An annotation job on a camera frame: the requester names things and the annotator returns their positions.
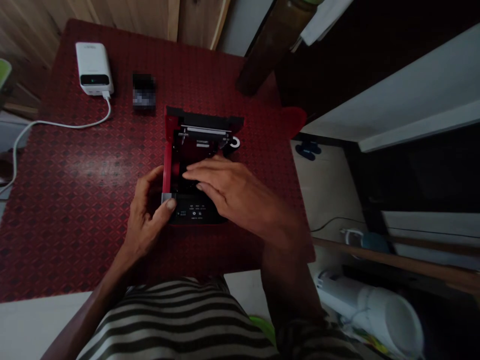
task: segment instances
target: printer control panel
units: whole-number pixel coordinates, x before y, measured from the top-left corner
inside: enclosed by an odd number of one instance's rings
[[[220,216],[213,201],[201,194],[171,194],[176,199],[176,208],[173,212],[169,224],[172,225],[202,225],[202,224],[221,224],[227,221]]]

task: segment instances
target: person's right hand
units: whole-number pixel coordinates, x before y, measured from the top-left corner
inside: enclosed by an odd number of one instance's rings
[[[183,177],[197,180],[218,213],[283,250],[310,242],[299,216],[239,162],[215,155],[187,166]]]

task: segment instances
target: bottle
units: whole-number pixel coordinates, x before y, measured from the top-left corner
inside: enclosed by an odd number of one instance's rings
[[[236,81],[239,92],[255,95],[323,1],[277,0]]]

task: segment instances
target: receipt printer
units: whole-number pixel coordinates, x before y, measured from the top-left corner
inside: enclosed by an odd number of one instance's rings
[[[243,117],[220,117],[165,109],[165,159],[161,203],[175,198],[177,205],[169,223],[173,225],[221,224],[215,204],[182,174],[187,166],[222,151],[228,157],[240,147],[234,136],[244,125]]]

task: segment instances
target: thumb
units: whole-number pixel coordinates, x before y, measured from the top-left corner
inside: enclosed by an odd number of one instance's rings
[[[155,211],[150,223],[160,231],[169,222],[176,206],[177,201],[174,198],[168,199]]]
[[[213,201],[220,215],[225,213],[227,210],[227,202],[225,201],[225,197],[219,193],[217,189],[206,182],[199,182],[196,188],[203,191]]]

